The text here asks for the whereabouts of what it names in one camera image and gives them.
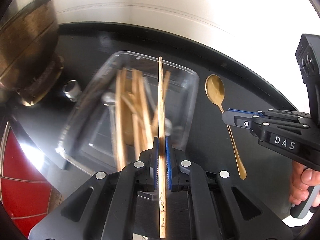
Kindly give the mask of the person's right hand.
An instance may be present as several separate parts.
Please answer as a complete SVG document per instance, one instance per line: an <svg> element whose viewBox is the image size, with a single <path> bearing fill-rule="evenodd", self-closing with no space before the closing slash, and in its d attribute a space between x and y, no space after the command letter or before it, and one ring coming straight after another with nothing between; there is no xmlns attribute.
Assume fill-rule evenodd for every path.
<svg viewBox="0 0 320 240"><path fill-rule="evenodd" d="M299 205L307 200L309 196L308 188L320 184L320 173L304 165L293 161L292 173L290 176L290 195L289 202Z"/></svg>

